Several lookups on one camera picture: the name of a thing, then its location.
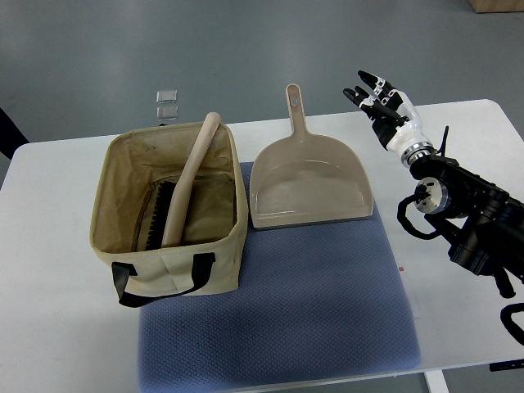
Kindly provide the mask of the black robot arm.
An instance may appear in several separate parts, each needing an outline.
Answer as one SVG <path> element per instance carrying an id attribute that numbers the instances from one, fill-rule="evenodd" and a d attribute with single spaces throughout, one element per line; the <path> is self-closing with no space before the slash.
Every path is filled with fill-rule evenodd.
<path id="1" fill-rule="evenodd" d="M 418 184 L 397 209 L 402 228 L 414 237 L 443 237 L 449 259 L 477 276 L 491 276 L 499 294 L 516 295 L 510 277 L 523 278 L 523 204 L 423 143 L 407 153 Z"/>

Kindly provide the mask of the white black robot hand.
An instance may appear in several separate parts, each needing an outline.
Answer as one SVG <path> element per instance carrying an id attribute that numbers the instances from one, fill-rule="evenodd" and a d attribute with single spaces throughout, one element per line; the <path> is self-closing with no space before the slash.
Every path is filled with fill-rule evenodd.
<path id="1" fill-rule="evenodd" d="M 360 70 L 358 76 L 370 90 L 356 86 L 343 93 L 370 119 L 382 147 L 394 152 L 405 167 L 433 154 L 435 148 L 422 132 L 422 119 L 405 92 L 367 71 Z"/>

